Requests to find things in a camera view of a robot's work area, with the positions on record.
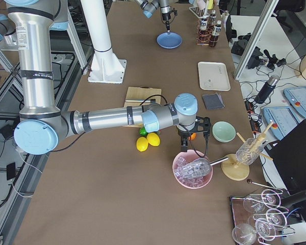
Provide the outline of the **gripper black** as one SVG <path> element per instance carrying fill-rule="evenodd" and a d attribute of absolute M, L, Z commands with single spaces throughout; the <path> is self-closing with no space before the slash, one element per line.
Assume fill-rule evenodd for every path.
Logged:
<path fill-rule="evenodd" d="M 180 125 L 180 129 L 177 128 L 177 133 L 181 137 L 181 152 L 187 152 L 188 140 L 193 140 L 193 134 L 203 133 L 205 140 L 210 136 L 210 118 L 197 116 L 194 126 L 189 129 L 189 126 Z"/>
<path fill-rule="evenodd" d="M 166 25 L 167 34 L 170 34 L 170 23 L 177 16 L 177 10 L 175 8 L 163 7 L 161 9 L 161 21 Z"/>

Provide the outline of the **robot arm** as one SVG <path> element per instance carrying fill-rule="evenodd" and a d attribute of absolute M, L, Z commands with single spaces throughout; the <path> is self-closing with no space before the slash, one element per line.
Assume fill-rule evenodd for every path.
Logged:
<path fill-rule="evenodd" d="M 193 133 L 208 139 L 210 120 L 197 115 L 197 98 L 189 93 L 165 105 L 62 112 L 55 103 L 49 30 L 68 25 L 67 10 L 66 1 L 7 1 L 8 17 L 16 26 L 24 101 L 14 140 L 23 151 L 42 155 L 72 135 L 138 124 L 149 133 L 177 127 L 182 151 Z"/>
<path fill-rule="evenodd" d="M 135 0 L 135 2 L 140 6 L 143 14 L 147 18 L 151 18 L 157 10 L 160 10 L 161 21 L 166 27 L 166 33 L 167 35 L 171 34 L 170 24 L 177 16 L 177 10 L 171 8 L 168 0 L 153 0 L 151 2 L 147 0 Z"/>

